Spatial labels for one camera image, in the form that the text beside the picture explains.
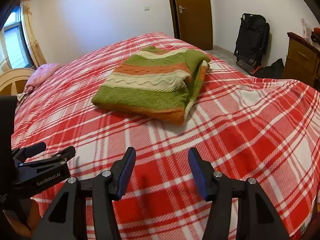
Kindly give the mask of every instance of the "window frame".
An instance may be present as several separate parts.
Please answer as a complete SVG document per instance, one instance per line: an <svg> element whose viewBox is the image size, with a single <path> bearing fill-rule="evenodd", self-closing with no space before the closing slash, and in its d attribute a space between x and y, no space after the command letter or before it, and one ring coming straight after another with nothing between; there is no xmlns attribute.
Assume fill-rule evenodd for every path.
<svg viewBox="0 0 320 240"><path fill-rule="evenodd" d="M32 57L30 55L30 52L28 50L28 46L27 46L27 43L26 43L26 39L24 37L24 33L23 33L23 28L22 28L22 22L21 22L21 18L20 18L20 6L16 6L11 13L13 13L14 11L16 11L16 13L18 14L18 21L17 22L14 22L14 23L11 23L9 25L6 25L4 26L4 32L6 31L9 31L13 28L16 28L18 27L19 29L19 33L20 33L20 38L21 38L21 43L19 43L20 45L20 49L21 49L21 52L24 53L27 57L27 60L29 62L29 65L25 66L24 68L33 68L35 66L33 60L32 60Z"/></svg>

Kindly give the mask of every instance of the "striped sweater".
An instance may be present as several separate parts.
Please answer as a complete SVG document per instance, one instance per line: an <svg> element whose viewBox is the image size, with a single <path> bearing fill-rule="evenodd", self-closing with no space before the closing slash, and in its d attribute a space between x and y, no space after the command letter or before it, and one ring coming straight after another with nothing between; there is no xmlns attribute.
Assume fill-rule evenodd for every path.
<svg viewBox="0 0 320 240"><path fill-rule="evenodd" d="M194 49L146 47L116 67L92 102L112 111L183 124L202 87L209 61Z"/></svg>

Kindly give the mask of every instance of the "wooden dresser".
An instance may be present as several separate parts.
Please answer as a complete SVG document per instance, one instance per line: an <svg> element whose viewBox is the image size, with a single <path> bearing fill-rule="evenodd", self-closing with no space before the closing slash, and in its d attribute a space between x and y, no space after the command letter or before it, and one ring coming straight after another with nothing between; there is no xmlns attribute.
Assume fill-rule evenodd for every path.
<svg viewBox="0 0 320 240"><path fill-rule="evenodd" d="M283 79L296 79L320 91L320 51L295 33L288 33L289 51Z"/></svg>

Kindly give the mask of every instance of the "red and white plaid blanket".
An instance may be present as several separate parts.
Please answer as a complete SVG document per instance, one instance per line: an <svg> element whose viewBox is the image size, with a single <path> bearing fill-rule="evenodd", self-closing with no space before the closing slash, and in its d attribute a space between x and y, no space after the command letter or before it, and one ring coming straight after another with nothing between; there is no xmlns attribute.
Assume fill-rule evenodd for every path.
<svg viewBox="0 0 320 240"><path fill-rule="evenodd" d="M181 127L144 116L106 112L91 98L112 70L143 47L194 48L163 33L121 41L59 69L32 93L15 120L12 147L44 141L44 159L73 145L70 172L87 179L122 158L137 161L127 194L114 202L122 239L201 239L211 203L198 195L187 152L231 178L255 177L290 235L311 211L319 184L320 93L294 80L244 76L212 58L211 69L188 122ZM59 184L36 196L44 212ZM87 201L89 238L94 238ZM236 232L233 205L230 239Z"/></svg>

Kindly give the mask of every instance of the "tile floor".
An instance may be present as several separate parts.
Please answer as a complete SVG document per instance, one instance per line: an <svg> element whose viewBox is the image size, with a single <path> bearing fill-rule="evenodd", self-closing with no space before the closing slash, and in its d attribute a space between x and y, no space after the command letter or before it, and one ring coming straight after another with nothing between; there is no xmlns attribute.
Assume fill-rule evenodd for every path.
<svg viewBox="0 0 320 240"><path fill-rule="evenodd" d="M213 46L213 49L207 50L206 52L225 61L225 62L227 62L230 66L234 67L239 72L241 72L245 75L248 75L248 73L244 69L240 68L236 64L237 58L236 58L236 56L233 55L232 52L230 52L226 49L220 48L219 46Z"/></svg>

